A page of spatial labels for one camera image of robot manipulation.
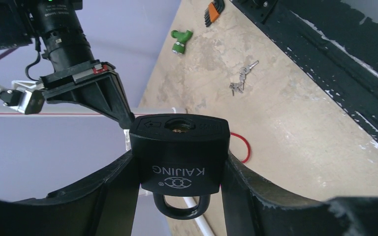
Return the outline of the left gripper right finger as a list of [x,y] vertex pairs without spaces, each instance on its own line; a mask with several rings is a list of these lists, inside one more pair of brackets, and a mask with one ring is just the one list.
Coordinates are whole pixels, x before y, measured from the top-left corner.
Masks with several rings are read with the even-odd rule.
[[277,186],[229,155],[221,183],[229,236],[378,236],[378,197],[323,202]]

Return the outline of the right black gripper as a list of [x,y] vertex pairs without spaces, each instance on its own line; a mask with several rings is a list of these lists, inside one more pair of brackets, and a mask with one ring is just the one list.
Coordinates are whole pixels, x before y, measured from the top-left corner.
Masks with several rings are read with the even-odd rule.
[[92,104],[92,109],[130,129],[135,116],[115,66],[87,61],[41,77],[49,104]]

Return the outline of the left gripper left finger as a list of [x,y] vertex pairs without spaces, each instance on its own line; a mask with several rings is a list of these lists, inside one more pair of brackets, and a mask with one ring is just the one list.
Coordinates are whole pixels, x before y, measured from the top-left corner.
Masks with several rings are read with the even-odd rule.
[[137,161],[126,152],[46,198],[0,200],[0,236],[129,236],[139,185]]

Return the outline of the black padlock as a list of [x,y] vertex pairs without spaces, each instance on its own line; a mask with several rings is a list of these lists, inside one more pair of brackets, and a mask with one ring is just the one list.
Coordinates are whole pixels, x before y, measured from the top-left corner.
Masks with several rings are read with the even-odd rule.
[[206,212],[220,189],[228,159],[228,121],[195,114],[139,116],[130,131],[141,187],[167,217],[190,220]]

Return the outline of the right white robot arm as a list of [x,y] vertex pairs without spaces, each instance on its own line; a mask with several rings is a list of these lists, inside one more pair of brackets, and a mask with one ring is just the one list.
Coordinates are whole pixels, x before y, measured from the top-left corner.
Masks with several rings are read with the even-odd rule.
[[83,106],[130,129],[135,116],[115,67],[94,58],[76,12],[80,0],[0,0],[0,50],[34,44],[35,63],[48,60],[53,73],[0,86],[4,106],[24,115],[43,104]]

